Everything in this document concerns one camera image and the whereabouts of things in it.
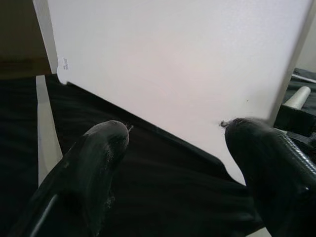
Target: white plastic tube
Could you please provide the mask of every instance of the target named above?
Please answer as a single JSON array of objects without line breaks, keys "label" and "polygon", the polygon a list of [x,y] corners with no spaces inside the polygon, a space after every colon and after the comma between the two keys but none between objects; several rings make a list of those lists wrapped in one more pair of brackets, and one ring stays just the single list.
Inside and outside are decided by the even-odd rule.
[{"label": "white plastic tube", "polygon": [[311,89],[307,86],[302,86],[299,88],[298,91],[295,92],[294,95],[292,95],[291,98],[289,98],[284,105],[300,110],[302,106],[304,105],[305,101],[307,100],[308,96],[311,93]]}]

